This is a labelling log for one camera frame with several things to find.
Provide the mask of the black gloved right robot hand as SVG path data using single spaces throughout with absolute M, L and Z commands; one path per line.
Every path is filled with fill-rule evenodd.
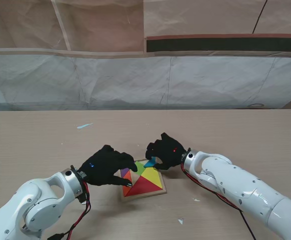
M 146 148 L 145 158 L 151 160 L 152 157 L 159 158 L 161 163 L 156 163 L 153 167 L 157 170 L 168 170 L 181 164 L 183 155 L 187 152 L 184 147 L 174 138 L 163 132 L 161 139 L 150 142 Z

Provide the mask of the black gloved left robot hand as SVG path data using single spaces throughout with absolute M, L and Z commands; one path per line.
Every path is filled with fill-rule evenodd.
M 86 183 L 93 186 L 130 187 L 132 182 L 129 179 L 115 175 L 117 171 L 124 169 L 138 171 L 134 158 L 128 153 L 114 150 L 110 145 L 104 145 L 87 159 L 77 171 L 83 174 Z

